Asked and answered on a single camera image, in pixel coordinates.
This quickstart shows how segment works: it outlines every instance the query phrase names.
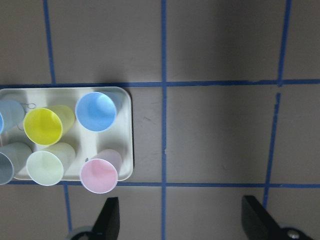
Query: square tile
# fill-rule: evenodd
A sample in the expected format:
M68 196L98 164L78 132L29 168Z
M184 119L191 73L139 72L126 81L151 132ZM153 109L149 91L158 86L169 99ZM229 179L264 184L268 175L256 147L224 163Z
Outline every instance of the square tile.
M72 227L93 226L107 198L118 197L118 240L161 239L161 187L117 186L95 194L83 186L69 186Z
M168 81L276 79L284 0L167 1Z
M0 239L65 239L68 234L64 187L2 185Z
M293 227L312 239L320 239L320 189L271 188L269 214L280 227Z
M264 183L275 86L167 89L167 181Z
M320 85L282 88L272 163L272 183L318 184Z
M129 182L161 182L162 88L131 87L134 169Z
M49 2L57 83L161 81L159 0Z
M3 0L0 22L0 84L51 83L43 1Z
M320 2L292 1L285 51L285 79L320 78Z
M243 195L260 202L263 188L168 187L167 240L248 240L241 225Z

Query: pink cup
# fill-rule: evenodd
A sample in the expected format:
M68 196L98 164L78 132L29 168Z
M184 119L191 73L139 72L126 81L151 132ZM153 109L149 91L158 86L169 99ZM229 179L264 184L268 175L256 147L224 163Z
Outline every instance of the pink cup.
M82 185L92 193L105 194L118 183L118 173L122 164L120 153L113 149L99 152L81 168Z

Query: white cup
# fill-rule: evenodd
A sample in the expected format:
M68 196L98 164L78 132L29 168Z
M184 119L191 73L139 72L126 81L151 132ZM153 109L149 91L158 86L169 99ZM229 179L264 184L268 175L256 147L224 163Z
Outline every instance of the white cup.
M0 100L0 134L21 123L25 110L18 101Z
M52 186L62 180L75 158L74 148L59 142L32 153L26 161L26 170L37 184Z
M22 142L0 147L0 185L7 184L26 165L31 149Z
M116 150L105 149L99 152L82 166L80 170L82 185L95 194L110 192L118 183L122 161L120 153Z

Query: screw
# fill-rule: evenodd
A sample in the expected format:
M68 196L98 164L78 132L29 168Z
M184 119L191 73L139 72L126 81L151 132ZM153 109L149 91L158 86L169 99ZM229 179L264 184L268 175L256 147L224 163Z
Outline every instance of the screw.
M296 230L293 230L293 229L290 229L287 232L287 234L288 234L289 238L291 238L291 239L299 239L300 238L299 233Z

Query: white plastic tray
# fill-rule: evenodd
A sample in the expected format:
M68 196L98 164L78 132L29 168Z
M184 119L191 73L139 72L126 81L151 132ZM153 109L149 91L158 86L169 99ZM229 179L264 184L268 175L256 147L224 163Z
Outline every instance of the white plastic tray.
M131 176L134 169L132 103L130 95L125 90L120 87L7 88L0 90L0 99L16 100L24 106L26 112L29 112L30 108L52 105L66 105L74 110L81 96L101 91L117 94L121 99L122 107L110 129L104 132L91 132L76 120L73 127L61 138L60 142L70 144L76 152L75 160L62 180L79 181L79 172L86 159L94 157L103 149L114 149L121 154L123 159L118 176L118 180L123 181ZM45 148L29 140L22 124L1 134L0 141L2 146L13 142L23 142L29 145L33 152ZM14 178L31 180L26 167Z

